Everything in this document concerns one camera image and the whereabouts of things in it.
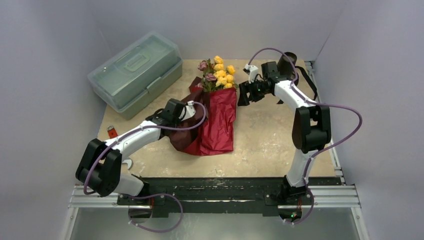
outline red gift bag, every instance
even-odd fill
[[[181,101],[202,103],[207,109],[206,120],[196,129],[172,132],[169,136],[170,142],[176,150],[191,155],[210,156],[230,153],[234,150],[236,89],[231,87],[204,92],[203,88],[198,86],[201,80],[200,77],[194,79],[189,87],[190,95]],[[202,107],[195,105],[195,109],[195,116],[182,122],[179,128],[194,126],[202,119]]]

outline gray-green container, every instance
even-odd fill
[[[129,120],[182,75],[178,47],[151,32],[88,74],[97,93]]]

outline red fabric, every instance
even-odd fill
[[[181,136],[178,140],[176,136],[170,137],[171,143],[177,150],[191,155],[210,156],[230,153],[234,150],[233,122],[236,120],[236,89],[231,87],[213,92],[203,92],[201,87],[196,86],[198,81],[198,78],[193,81],[189,87],[191,94],[184,100],[187,101],[191,96],[198,98],[200,95],[203,101],[201,102],[206,106],[208,118],[191,136],[181,132],[176,133],[176,135],[180,134]],[[191,143],[184,149],[179,149],[181,143],[188,139]]]

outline red object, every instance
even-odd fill
[[[183,102],[197,101],[206,106],[207,119],[197,129],[178,131],[170,136],[171,144],[178,150],[197,156],[210,156],[230,153],[234,150],[234,127],[236,120],[237,95],[234,87],[212,92],[203,92],[198,87],[201,79],[196,77],[190,85],[190,95]],[[193,126],[203,116],[201,107],[196,107],[196,115],[180,127]]]
[[[109,134],[109,138],[111,139],[118,137],[117,131],[112,125],[107,126],[107,134]]]

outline tabletop surface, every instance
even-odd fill
[[[234,65],[234,81],[242,83],[248,79],[243,67],[248,60],[224,60],[225,65]],[[254,60],[259,69],[261,64],[274,60]],[[184,60],[182,77],[165,90],[134,118],[125,120],[110,106],[106,107],[98,138],[109,138],[107,127],[113,125],[118,135],[136,127],[157,109],[163,108],[170,98],[183,99],[189,94],[189,85],[195,77],[200,60]],[[302,60],[297,66],[305,68]],[[308,97],[313,92],[299,73],[298,88]],[[249,106],[237,107],[234,122],[234,152],[214,156],[193,156],[176,151],[169,138],[164,137],[136,151],[130,156],[133,166],[122,172],[143,177],[282,177],[292,165],[295,146],[292,142],[294,113],[286,104],[276,104],[278,98],[268,94],[261,101]],[[310,172],[314,177],[335,176],[329,152],[317,156]]]

